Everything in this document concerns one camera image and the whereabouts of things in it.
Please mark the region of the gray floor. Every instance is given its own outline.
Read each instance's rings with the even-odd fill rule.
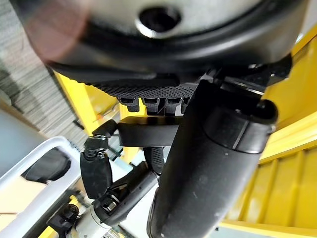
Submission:
[[[82,148],[87,135],[48,70],[30,47],[8,0],[0,0],[0,89],[47,137],[63,135]]]

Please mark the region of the white metal frame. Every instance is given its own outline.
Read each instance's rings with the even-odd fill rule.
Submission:
[[[7,171],[0,178],[0,189],[4,189],[8,186],[16,177],[20,176],[53,148],[57,148],[71,160],[70,169],[60,179],[50,182],[24,211],[19,213],[16,219],[0,232],[0,237],[23,237],[43,216],[47,209],[80,178],[79,151],[73,148],[69,141],[63,136],[56,136],[41,143],[20,162]]]

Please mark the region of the yellow metal structure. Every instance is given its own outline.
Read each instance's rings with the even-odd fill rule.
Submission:
[[[279,238],[317,237],[317,26],[293,49],[288,80],[268,88],[277,129],[221,226]]]
[[[57,72],[55,75],[89,135],[119,112],[119,104],[115,97]]]
[[[267,88],[264,98],[279,110],[277,129],[317,111],[317,25],[294,47],[290,77]]]

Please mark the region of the round hole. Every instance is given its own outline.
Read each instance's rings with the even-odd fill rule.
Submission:
[[[178,11],[170,7],[147,8],[140,13],[139,18],[145,27],[158,33],[170,31],[181,20]]]

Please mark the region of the black cylindrical housing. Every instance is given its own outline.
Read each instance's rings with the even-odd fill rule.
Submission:
[[[223,219],[272,133],[270,101],[201,81],[177,131],[148,223],[151,238],[202,238]]]

